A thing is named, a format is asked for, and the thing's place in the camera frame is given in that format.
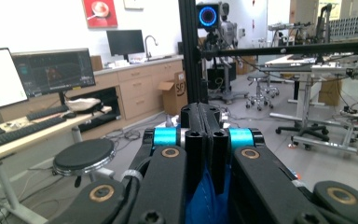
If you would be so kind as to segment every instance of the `sink faucet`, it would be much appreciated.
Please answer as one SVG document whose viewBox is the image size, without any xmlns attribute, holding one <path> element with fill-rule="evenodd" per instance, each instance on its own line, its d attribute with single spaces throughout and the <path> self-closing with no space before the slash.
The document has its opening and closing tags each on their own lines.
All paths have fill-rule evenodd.
<svg viewBox="0 0 358 224">
<path fill-rule="evenodd" d="M 149 37 L 152 37 L 153 40 L 155 41 L 155 45 L 158 46 L 158 42 L 156 41 L 156 38 L 153 37 L 152 35 L 148 35 L 148 36 L 145 38 L 146 58 L 147 58 L 148 61 L 149 61 L 150 58 L 152 57 L 152 55 L 150 54 L 150 52 L 147 51 L 147 39 L 148 39 Z"/>
</svg>

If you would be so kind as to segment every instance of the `bowl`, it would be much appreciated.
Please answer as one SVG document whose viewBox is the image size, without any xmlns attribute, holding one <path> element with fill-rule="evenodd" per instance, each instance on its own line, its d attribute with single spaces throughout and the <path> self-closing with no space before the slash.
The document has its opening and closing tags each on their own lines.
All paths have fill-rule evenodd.
<svg viewBox="0 0 358 224">
<path fill-rule="evenodd" d="M 91 4 L 91 9 L 97 17 L 107 17 L 107 15 L 109 15 L 109 6 L 105 2 L 93 2 Z"/>
</svg>

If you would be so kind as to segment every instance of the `cabinet drawer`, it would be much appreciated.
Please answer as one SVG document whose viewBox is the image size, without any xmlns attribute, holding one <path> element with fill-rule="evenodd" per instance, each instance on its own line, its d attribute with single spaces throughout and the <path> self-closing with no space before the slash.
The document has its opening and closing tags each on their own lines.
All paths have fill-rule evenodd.
<svg viewBox="0 0 358 224">
<path fill-rule="evenodd" d="M 171 62 L 171 63 L 169 63 L 168 66 L 169 66 L 169 69 L 170 69 L 170 73 L 172 75 L 177 73 L 177 72 L 182 72 L 183 71 L 182 61 Z"/>
<path fill-rule="evenodd" d="M 141 77 L 120 83 L 120 90 L 123 100 L 142 96 L 152 91 L 152 78 Z"/>
<path fill-rule="evenodd" d="M 128 100 L 123 99 L 123 106 L 126 119 L 132 119 L 154 108 L 158 108 L 160 101 L 156 100 L 156 96 L 146 94 Z"/>
<path fill-rule="evenodd" d="M 148 76 L 149 69 L 147 69 L 147 67 L 132 68 L 128 70 L 118 71 L 117 74 L 118 74 L 118 80 L 122 82 L 122 81 Z"/>
</svg>

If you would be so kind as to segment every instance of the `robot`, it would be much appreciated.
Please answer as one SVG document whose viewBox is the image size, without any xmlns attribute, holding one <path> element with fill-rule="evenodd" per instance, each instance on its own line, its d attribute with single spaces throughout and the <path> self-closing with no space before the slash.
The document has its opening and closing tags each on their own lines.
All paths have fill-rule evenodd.
<svg viewBox="0 0 358 224">
<path fill-rule="evenodd" d="M 221 21 L 218 28 L 214 30 L 207 30 L 209 33 L 206 39 L 206 49 L 236 49 L 238 47 L 237 39 L 237 23 L 231 22 L 227 19 L 229 14 L 229 4 L 219 3 L 219 12 L 221 14 Z M 220 63 L 224 65 L 224 88 L 221 92 L 210 92 L 210 99 L 222 99 L 226 104 L 232 104 L 234 97 L 238 95 L 247 96 L 247 91 L 231 91 L 228 57 L 220 58 Z M 216 60 L 213 58 L 214 67 L 216 67 Z"/>
<path fill-rule="evenodd" d="M 219 28 L 221 49 L 236 49 L 238 46 L 238 39 L 237 39 L 237 23 L 231 22 L 227 20 L 227 16 L 229 13 L 229 4 L 223 3 L 220 7 L 220 14 L 221 14 L 221 22 Z"/>
</svg>

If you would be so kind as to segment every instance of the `monitor stand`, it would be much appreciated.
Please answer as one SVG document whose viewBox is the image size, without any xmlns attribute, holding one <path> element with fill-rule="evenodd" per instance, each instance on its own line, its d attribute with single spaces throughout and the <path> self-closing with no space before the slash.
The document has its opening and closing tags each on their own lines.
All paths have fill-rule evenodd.
<svg viewBox="0 0 358 224">
<path fill-rule="evenodd" d="M 62 91 L 60 91 L 58 93 L 59 97 L 60 97 L 60 102 L 61 102 L 61 105 L 65 105 L 65 94 L 63 94 Z"/>
</svg>

